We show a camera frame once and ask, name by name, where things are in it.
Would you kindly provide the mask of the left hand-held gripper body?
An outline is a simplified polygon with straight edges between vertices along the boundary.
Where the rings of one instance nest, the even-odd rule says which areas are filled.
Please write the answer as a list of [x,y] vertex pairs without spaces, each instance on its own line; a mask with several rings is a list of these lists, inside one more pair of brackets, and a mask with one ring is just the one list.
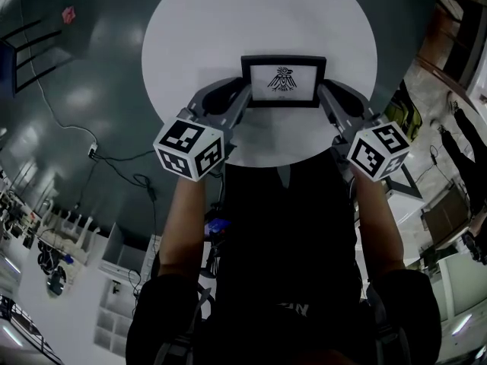
[[153,146],[166,171],[197,182],[229,158],[231,136],[220,121],[183,108],[164,123]]

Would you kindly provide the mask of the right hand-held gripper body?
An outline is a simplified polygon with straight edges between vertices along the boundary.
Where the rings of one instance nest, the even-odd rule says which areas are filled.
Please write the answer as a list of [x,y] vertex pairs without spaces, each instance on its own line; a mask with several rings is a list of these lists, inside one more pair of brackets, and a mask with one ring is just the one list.
[[361,129],[351,143],[333,147],[372,181],[382,180],[401,168],[410,151],[410,141],[396,122],[380,122]]

